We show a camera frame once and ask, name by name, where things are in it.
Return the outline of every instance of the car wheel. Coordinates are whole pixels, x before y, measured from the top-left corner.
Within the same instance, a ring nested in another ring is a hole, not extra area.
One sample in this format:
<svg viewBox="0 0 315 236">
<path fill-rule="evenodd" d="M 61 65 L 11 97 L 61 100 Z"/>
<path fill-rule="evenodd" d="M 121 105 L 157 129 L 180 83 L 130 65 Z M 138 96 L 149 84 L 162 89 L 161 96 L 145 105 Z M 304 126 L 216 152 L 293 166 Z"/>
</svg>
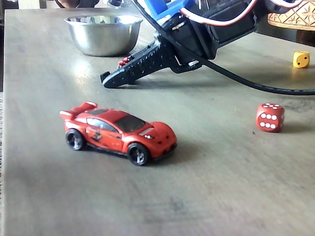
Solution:
<svg viewBox="0 0 315 236">
<path fill-rule="evenodd" d="M 86 143 L 83 135 L 76 129 L 70 129 L 65 135 L 65 140 L 73 150 L 82 150 Z"/>
<path fill-rule="evenodd" d="M 127 154 L 130 162 L 136 166 L 145 166 L 150 159 L 149 150 L 139 143 L 130 144 Z"/>
</svg>

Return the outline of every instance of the wooden table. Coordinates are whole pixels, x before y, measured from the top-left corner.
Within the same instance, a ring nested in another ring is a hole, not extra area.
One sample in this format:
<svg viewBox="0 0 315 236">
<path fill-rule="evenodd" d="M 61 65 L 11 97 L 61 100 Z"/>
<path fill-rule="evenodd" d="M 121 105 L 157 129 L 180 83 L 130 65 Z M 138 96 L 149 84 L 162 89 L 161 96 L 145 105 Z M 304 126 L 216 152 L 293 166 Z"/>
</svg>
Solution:
<svg viewBox="0 0 315 236">
<path fill-rule="evenodd" d="M 313 236 L 315 101 L 260 92 L 210 69 L 169 69 L 138 89 L 105 89 L 119 58 L 82 55 L 65 17 L 109 9 L 9 10 L 4 50 L 5 236 Z M 144 22 L 135 50 L 150 42 Z M 315 49 L 251 34 L 216 63 L 266 85 L 314 88 L 294 51 Z M 168 123 L 175 154 L 140 168 L 64 140 L 59 110 L 90 100 Z M 258 131 L 259 104 L 285 106 L 283 133 Z"/>
</svg>

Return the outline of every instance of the blue plastic part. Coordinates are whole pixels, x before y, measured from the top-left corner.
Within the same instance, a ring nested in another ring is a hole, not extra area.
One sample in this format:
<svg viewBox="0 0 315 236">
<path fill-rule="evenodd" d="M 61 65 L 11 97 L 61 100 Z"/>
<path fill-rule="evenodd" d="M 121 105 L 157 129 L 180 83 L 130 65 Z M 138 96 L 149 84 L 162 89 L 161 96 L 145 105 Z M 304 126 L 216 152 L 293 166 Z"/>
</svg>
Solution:
<svg viewBox="0 0 315 236">
<path fill-rule="evenodd" d="M 167 15 L 172 17 L 183 7 L 192 6 L 195 0 L 172 0 L 169 3 L 166 3 L 165 0 L 144 0 L 144 2 L 152 18 L 158 21 Z"/>
</svg>

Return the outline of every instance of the yellow die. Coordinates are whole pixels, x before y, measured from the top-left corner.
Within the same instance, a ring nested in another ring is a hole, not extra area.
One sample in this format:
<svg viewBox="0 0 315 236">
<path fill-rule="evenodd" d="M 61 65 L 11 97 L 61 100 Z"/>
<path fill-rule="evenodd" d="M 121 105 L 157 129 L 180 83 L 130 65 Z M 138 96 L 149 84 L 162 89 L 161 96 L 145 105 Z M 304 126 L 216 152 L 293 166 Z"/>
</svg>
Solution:
<svg viewBox="0 0 315 236">
<path fill-rule="evenodd" d="M 296 68 L 307 68 L 310 65 L 310 53 L 298 51 L 293 54 L 293 66 Z"/>
</svg>

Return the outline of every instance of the metal bowl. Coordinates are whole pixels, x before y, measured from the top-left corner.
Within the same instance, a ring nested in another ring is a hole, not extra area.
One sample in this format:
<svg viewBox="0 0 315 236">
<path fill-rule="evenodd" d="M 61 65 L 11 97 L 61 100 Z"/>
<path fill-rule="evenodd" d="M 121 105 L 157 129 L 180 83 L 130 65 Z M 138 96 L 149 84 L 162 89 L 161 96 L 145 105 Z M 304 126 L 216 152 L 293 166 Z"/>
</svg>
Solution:
<svg viewBox="0 0 315 236">
<path fill-rule="evenodd" d="M 136 45 L 143 20 L 132 15 L 68 17 L 71 37 L 83 54 L 114 57 L 128 54 Z"/>
</svg>

